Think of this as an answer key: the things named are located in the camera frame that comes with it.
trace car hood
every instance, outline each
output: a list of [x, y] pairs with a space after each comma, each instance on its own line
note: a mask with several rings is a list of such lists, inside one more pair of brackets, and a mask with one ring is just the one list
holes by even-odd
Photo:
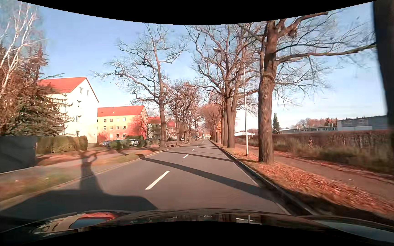
[[224, 221], [271, 225], [394, 244], [394, 227], [338, 216], [292, 216], [238, 209], [90, 210], [54, 216], [1, 232], [5, 244], [21, 244], [98, 228], [171, 221]]

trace red roof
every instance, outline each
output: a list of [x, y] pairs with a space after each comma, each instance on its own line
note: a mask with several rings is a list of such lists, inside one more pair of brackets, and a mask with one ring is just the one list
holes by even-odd
[[174, 123], [174, 120], [168, 121], [167, 127], [176, 127], [176, 123]]
[[44, 80], [39, 81], [38, 84], [42, 85], [42, 86], [50, 86], [57, 93], [70, 93], [79, 84], [81, 84], [85, 80], [88, 81], [88, 84], [91, 87], [91, 90], [94, 93], [94, 96], [98, 101], [97, 95], [95, 95], [94, 89], [92, 89], [92, 86], [89, 83], [88, 78], [86, 78], [86, 77], [44, 79]]
[[150, 117], [150, 124], [160, 124], [160, 123], [161, 123], [160, 116]]
[[[161, 123], [160, 116], [150, 117], [150, 124], [160, 124], [160, 123]], [[167, 127], [176, 127], [174, 120], [167, 121]]]
[[140, 115], [143, 105], [141, 106], [122, 106], [122, 107], [107, 107], [98, 108], [98, 117], [115, 116], [115, 115]]

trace asphalt road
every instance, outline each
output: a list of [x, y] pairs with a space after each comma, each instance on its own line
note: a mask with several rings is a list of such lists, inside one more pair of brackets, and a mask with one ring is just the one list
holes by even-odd
[[[39, 220], [96, 209], [128, 211], [233, 208], [284, 213], [275, 198], [209, 140], [130, 162], [31, 198], [0, 216]], [[0, 220], [0, 230], [22, 221]]]

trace window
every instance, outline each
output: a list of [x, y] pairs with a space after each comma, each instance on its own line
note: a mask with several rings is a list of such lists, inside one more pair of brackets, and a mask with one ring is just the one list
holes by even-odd
[[369, 119], [359, 119], [358, 120], [358, 125], [368, 125], [369, 124]]
[[352, 126], [352, 120], [343, 121], [343, 126]]

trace street lamp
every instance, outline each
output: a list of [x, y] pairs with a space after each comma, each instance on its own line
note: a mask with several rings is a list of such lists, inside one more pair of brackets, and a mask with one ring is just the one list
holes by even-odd
[[213, 49], [214, 49], [214, 51], [215, 51], [216, 53], [224, 52], [224, 53], [227, 53], [227, 54], [236, 56], [236, 57], [241, 61], [241, 65], [243, 65], [243, 82], [244, 82], [244, 127], [245, 127], [245, 130], [246, 130], [246, 155], [249, 155], [249, 137], [247, 136], [247, 133], [248, 133], [248, 132], [247, 132], [247, 110], [246, 110], [246, 70], [245, 70], [245, 68], [244, 68], [243, 59], [241, 59], [239, 56], [237, 56], [237, 55], [234, 54], [234, 53], [230, 53], [230, 52], [224, 51], [224, 50], [219, 49], [219, 48], [216, 48], [216, 47], [214, 47]]

